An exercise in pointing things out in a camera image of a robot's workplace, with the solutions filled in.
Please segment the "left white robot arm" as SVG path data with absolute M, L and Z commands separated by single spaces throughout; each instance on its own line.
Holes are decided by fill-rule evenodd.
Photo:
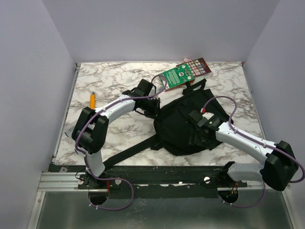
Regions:
M 105 171 L 101 149 L 109 124 L 137 108 L 156 116 L 160 107 L 158 94 L 153 83 L 142 79 L 137 87 L 123 92 L 109 104 L 95 109 L 85 107 L 81 111 L 70 138 L 75 141 L 75 152 L 84 157 L 87 172 L 99 177 Z

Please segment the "black student backpack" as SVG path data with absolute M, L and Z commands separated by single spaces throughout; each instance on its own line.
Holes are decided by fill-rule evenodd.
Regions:
M 199 135 L 195 123 L 190 119 L 190 113 L 200 111 L 203 107 L 222 121 L 227 121 L 229 115 L 216 99 L 208 105 L 205 103 L 214 97 L 211 90 L 205 88 L 206 79 L 193 85 L 187 84 L 183 94 L 159 110 L 153 126 L 156 131 L 152 137 L 108 158 L 104 165 L 106 169 L 150 148 L 164 148 L 174 156 L 187 156 L 206 149 L 213 150 L 221 144 L 215 136 L 207 131 Z

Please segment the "green book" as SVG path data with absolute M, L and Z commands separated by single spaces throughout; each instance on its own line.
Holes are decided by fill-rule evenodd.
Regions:
M 164 85 L 166 79 L 167 85 L 165 91 L 182 86 L 186 83 L 191 83 L 195 80 L 195 75 L 187 63 L 180 64 L 170 70 L 161 73 L 160 81 Z

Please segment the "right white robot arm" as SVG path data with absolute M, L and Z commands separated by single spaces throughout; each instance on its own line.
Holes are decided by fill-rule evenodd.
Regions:
M 263 181 L 274 190 L 283 191 L 299 168 L 291 146 L 285 141 L 267 141 L 238 130 L 216 115 L 207 119 L 196 110 L 189 113 L 188 123 L 193 125 L 191 145 L 214 149 L 226 143 L 257 160 L 252 164 L 227 163 L 225 172 L 233 181 Z

